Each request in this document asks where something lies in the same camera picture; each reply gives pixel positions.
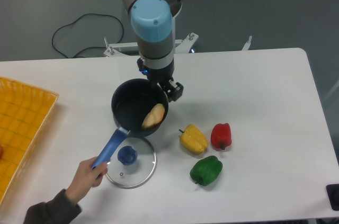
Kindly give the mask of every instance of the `orange tray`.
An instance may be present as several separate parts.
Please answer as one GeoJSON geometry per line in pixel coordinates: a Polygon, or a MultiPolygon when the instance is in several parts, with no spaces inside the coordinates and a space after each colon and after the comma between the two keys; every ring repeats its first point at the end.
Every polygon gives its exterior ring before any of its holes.
{"type": "Polygon", "coordinates": [[[0,76],[0,204],[59,94],[0,76]]]}

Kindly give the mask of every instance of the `pan handle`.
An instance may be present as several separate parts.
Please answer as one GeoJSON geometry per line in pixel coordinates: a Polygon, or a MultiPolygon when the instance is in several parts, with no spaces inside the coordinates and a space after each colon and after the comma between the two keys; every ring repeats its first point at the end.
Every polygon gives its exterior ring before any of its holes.
{"type": "Polygon", "coordinates": [[[101,153],[95,160],[92,165],[92,169],[95,169],[98,165],[103,162],[109,162],[110,158],[112,157],[114,151],[117,147],[126,139],[128,138],[128,131],[122,127],[119,127],[113,133],[111,139],[108,141],[104,149],[102,149],[101,153]]]}

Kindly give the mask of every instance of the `dark sleeve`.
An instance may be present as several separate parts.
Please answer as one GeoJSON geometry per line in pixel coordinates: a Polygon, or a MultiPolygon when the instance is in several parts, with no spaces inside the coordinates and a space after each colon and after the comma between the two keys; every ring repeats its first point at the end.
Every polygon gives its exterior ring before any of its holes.
{"type": "Polygon", "coordinates": [[[53,200],[28,208],[23,224],[69,224],[81,213],[79,205],[73,205],[60,191],[53,200]]]}

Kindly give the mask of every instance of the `bread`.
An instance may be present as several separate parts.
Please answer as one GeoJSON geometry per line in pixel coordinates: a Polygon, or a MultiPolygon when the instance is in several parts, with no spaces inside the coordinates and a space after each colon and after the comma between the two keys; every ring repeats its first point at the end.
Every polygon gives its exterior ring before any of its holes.
{"type": "Polygon", "coordinates": [[[142,128],[143,129],[149,129],[157,125],[158,123],[161,123],[161,121],[164,118],[165,114],[165,107],[163,104],[158,103],[156,104],[152,110],[147,114],[145,117],[143,123],[142,123],[142,128]]]}

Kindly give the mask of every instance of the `person's arm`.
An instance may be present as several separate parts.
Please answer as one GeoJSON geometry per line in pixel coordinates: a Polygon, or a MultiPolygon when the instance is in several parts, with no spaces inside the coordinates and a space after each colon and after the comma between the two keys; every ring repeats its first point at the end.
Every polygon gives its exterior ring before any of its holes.
{"type": "Polygon", "coordinates": [[[81,213],[78,202],[92,187],[101,184],[103,175],[107,172],[107,163],[92,170],[95,159],[96,157],[80,162],[68,189],[60,191],[53,200],[29,207],[24,224],[69,224],[77,217],[81,213]]]}

